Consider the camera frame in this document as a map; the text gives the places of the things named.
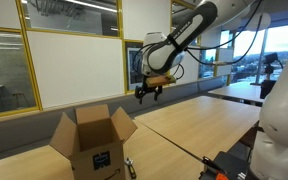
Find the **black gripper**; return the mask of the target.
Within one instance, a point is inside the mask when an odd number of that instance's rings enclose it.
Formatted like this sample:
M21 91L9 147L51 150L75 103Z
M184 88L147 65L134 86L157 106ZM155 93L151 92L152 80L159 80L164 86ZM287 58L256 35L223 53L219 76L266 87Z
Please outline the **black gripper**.
M135 97L139 99L139 104L142 104L143 97L147 93L154 93L154 101L158 100L158 96L162 93L162 87L146 87L146 86L137 86L135 88Z

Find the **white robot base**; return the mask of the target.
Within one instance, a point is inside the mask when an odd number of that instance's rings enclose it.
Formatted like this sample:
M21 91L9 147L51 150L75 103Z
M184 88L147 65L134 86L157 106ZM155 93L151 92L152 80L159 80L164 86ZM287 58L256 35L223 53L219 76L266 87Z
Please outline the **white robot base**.
M259 113L250 171L258 180L288 180L288 61Z

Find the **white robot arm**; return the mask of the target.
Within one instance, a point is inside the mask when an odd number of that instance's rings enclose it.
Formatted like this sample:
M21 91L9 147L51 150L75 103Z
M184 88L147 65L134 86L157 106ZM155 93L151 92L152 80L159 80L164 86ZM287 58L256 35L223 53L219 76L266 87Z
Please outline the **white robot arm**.
M202 2L165 36L162 32L147 33L142 54L142 85L135 88L135 97L142 103L148 93L154 100L162 93L162 86L177 79L167 72L179 65L189 44L203 32L224 25L245 11L255 0L202 0Z

